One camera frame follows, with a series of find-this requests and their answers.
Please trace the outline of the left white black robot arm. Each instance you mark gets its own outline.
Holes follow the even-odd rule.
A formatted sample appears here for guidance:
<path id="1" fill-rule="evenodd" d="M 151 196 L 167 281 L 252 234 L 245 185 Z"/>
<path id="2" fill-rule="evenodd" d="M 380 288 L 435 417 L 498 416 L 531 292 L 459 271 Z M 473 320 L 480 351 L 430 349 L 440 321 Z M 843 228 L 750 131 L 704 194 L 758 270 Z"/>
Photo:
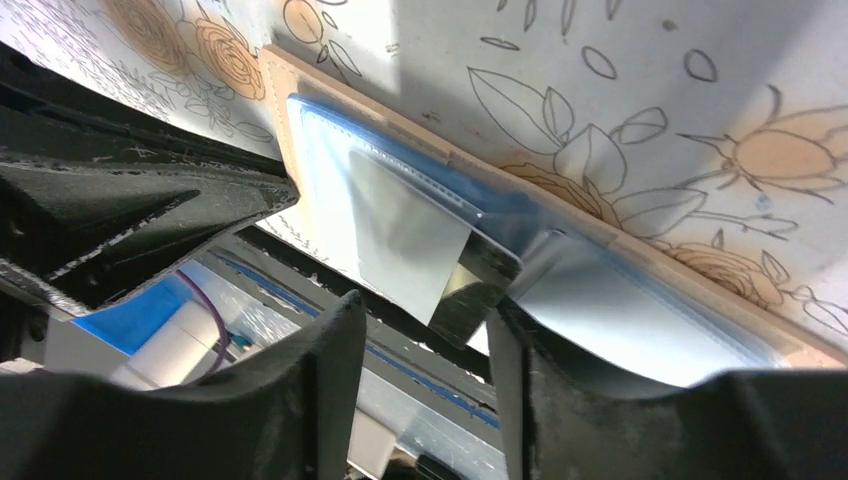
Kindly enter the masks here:
<path id="1" fill-rule="evenodd" d="M 49 319 L 114 320 L 122 365 L 152 389 L 206 365 L 226 331 L 181 267 L 219 237 L 298 199 L 279 162 L 1 161 L 1 368 Z"/>

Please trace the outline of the blue credit card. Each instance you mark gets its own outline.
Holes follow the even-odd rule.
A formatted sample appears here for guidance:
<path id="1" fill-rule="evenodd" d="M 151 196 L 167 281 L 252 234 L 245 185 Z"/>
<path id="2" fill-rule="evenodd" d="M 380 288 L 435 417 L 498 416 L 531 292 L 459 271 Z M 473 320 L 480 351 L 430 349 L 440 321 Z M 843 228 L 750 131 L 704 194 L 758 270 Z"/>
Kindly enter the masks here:
<path id="1" fill-rule="evenodd" d="M 443 157 L 327 102 L 293 94 L 286 108 L 292 140 L 305 155 L 317 198 L 328 200 L 331 192 L 341 190 L 331 185 L 336 176 L 357 191 L 376 193 L 376 202 L 365 207 L 367 214 L 375 215 L 388 211 L 389 188 L 399 187 L 519 256 L 540 232 L 539 210 L 523 193 L 498 191 L 448 165 Z"/>

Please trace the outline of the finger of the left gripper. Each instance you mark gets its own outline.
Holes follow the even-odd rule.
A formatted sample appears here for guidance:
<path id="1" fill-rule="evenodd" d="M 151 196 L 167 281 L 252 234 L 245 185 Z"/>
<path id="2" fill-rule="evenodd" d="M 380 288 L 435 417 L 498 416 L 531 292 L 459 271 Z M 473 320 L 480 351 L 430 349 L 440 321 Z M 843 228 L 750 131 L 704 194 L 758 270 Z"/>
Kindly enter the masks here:
<path id="1" fill-rule="evenodd" d="M 5 158 L 1 292 L 45 312 L 109 308 L 298 197 L 278 169 Z"/>

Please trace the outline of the tan leather card holder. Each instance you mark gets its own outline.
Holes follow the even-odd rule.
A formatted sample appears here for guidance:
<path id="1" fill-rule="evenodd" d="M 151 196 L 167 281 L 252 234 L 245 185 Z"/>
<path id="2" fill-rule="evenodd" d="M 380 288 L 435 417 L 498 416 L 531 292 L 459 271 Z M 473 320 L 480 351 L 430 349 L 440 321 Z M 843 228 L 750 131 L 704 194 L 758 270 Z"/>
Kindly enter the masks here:
<path id="1" fill-rule="evenodd" d="M 387 129 L 390 136 L 443 157 L 448 165 L 492 185 L 498 191 L 517 191 L 527 195 L 539 210 L 540 227 L 529 247 L 548 230 L 560 230 L 584 238 L 617 255 L 638 272 L 649 275 L 673 292 L 712 308 L 746 330 L 773 342 L 787 358 L 787 367 L 781 369 L 833 370 L 846 367 L 847 350 L 844 346 L 722 289 L 665 255 L 661 245 L 648 244 L 642 238 L 609 225 L 598 215 L 556 197 L 553 183 L 539 185 L 534 175 L 519 177 L 490 166 L 279 47 L 271 45 L 262 49 L 259 64 L 270 90 L 268 107 L 277 129 L 284 163 L 301 193 L 296 208 L 300 234 L 321 260 L 377 293 L 383 295 L 363 280 L 358 270 L 350 183 L 332 176 L 331 185 L 341 190 L 331 192 L 328 200 L 313 195 L 315 182 L 307 177 L 305 155 L 297 150 L 292 140 L 286 100 L 293 94 L 327 102 L 357 119 L 373 122 L 378 128 Z M 518 276 L 524 270 L 522 257 L 526 251 L 521 256 L 508 251 L 520 261 L 522 270 Z"/>

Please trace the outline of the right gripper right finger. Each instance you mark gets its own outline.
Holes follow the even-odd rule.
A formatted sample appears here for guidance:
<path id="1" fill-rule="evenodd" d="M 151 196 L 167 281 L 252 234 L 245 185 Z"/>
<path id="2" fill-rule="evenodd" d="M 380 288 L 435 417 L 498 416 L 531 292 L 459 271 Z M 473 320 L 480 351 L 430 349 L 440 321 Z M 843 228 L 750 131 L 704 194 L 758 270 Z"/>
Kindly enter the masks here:
<path id="1" fill-rule="evenodd" d="M 619 368 L 510 299 L 486 327 L 512 479 L 843 479 L 843 370 L 731 370 L 689 388 Z"/>

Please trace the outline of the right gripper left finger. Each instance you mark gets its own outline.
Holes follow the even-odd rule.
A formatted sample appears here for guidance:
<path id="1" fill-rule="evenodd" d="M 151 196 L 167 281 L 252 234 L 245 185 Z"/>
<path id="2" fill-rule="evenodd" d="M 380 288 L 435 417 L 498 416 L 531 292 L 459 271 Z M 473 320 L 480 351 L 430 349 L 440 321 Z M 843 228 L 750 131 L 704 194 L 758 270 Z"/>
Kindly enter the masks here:
<path id="1" fill-rule="evenodd" d="M 366 341 L 350 291 L 311 323 L 191 385 L 1 379 L 5 479 L 340 479 Z"/>

